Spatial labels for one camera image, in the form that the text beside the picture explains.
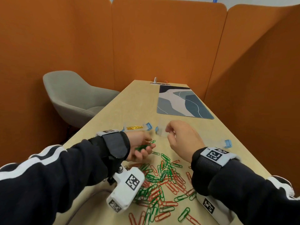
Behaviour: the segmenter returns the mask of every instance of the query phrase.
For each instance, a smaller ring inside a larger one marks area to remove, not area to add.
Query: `orange partition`
[[[0,0],[0,166],[60,143],[67,124],[42,77],[72,70],[113,88],[109,0]]]
[[[134,79],[188,84],[204,98],[227,10],[181,0],[114,0],[116,90]]]
[[[300,192],[300,6],[228,11],[205,103],[268,169]]]

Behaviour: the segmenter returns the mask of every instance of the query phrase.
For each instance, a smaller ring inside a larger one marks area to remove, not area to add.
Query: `wooden table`
[[[183,84],[172,84],[174,86],[187,87]],[[95,136],[95,133],[107,129],[119,129],[123,128],[123,123],[128,120],[138,120],[145,123],[150,122],[155,128],[160,118],[164,119],[179,119],[189,123],[194,127],[204,139],[209,141],[219,142],[221,139],[230,139],[233,147],[228,149],[229,151],[238,154],[242,158],[242,162],[249,166],[255,173],[268,177],[269,172],[257,161],[257,159],[239,142],[239,140],[223,125],[223,123],[214,115],[215,119],[203,119],[195,117],[182,117],[173,115],[163,115],[156,113],[156,106],[158,101],[158,85],[151,85],[149,81],[134,80],[129,86],[127,86],[113,101],[111,101],[104,109],[102,109],[91,121],[89,121],[80,131],[78,131],[68,142],[64,144],[65,148],[71,147],[73,144],[80,142],[82,139],[89,139]],[[167,138],[160,137],[155,134],[154,128],[150,131],[152,138],[156,140],[156,148],[154,151],[164,153],[170,157],[171,161],[180,159],[178,155],[172,151],[169,146]],[[161,157],[151,154],[149,159],[145,163],[150,163],[157,167],[160,164]],[[189,183],[186,172],[193,171],[188,168],[189,163],[180,159],[180,164],[183,168],[177,168],[177,171],[181,173],[182,177],[186,180],[187,190],[192,188]],[[58,214],[55,221],[55,225],[65,224],[66,220],[73,213],[73,211],[81,204],[87,197],[89,197],[97,189],[108,187],[107,183],[102,182],[94,187],[86,187],[82,193],[74,201],[72,208],[64,214]],[[163,187],[166,200],[173,200],[175,197],[180,196],[180,192],[174,195],[166,186]],[[92,197],[76,214],[70,224],[72,225],[95,225],[95,224],[130,224],[128,219],[129,212],[132,212],[139,222],[140,214],[142,210],[146,210],[145,207],[131,204],[127,211],[122,214],[116,214],[111,208],[109,208],[105,202],[107,195],[98,194]],[[190,215],[198,220],[202,225],[217,224],[212,216],[203,208],[203,206],[194,199],[190,201],[186,198],[178,203],[175,207],[175,211],[171,212],[171,216],[159,224],[179,224],[177,221],[178,216],[186,208],[190,208]],[[188,220],[182,221],[181,224],[191,224]],[[236,218],[232,224],[241,224]]]

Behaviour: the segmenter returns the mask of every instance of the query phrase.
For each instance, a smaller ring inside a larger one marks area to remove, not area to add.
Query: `chair backrest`
[[[43,76],[43,82],[52,102],[88,109],[91,86],[73,71],[54,71]]]

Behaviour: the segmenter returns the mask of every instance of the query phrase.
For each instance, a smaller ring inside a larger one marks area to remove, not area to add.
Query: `gray chair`
[[[83,127],[119,92],[94,87],[72,71],[54,71],[43,76],[48,96],[62,119],[77,128]]]

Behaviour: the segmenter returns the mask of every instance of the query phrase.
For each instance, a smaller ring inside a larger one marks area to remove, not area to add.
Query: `metal screw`
[[[123,167],[120,166],[119,169],[118,169],[118,171],[117,171],[117,173],[118,173],[118,174],[121,174],[122,172],[123,172]]]

